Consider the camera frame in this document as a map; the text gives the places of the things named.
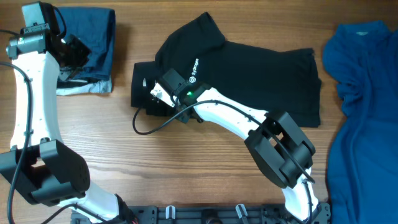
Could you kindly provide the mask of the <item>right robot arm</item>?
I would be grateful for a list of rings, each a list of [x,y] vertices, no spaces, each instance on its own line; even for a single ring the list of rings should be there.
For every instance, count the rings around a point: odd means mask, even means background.
[[[244,106],[208,85],[170,91],[157,83],[150,93],[179,115],[189,112],[239,136],[263,175],[282,189],[286,210],[301,223],[314,220],[319,204],[311,176],[315,147],[288,113]]]

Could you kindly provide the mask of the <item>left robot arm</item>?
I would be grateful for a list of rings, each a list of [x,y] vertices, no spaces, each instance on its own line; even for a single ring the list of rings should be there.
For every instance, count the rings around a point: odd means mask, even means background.
[[[56,85],[62,65],[79,64],[83,54],[63,42],[57,26],[35,22],[8,45],[8,66],[17,86],[16,124],[11,148],[1,154],[1,175],[9,195],[29,204],[72,209],[93,223],[134,223],[134,213],[116,194],[90,179],[88,165],[63,143],[58,127]]]

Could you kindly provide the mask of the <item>black polo shirt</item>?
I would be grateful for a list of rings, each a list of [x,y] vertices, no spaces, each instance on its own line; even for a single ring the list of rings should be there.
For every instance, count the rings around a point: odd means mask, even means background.
[[[226,40],[204,12],[171,33],[151,62],[136,63],[131,106],[144,108],[156,79],[173,68],[258,110],[281,110],[300,127],[320,125],[320,88],[313,49],[286,52]]]

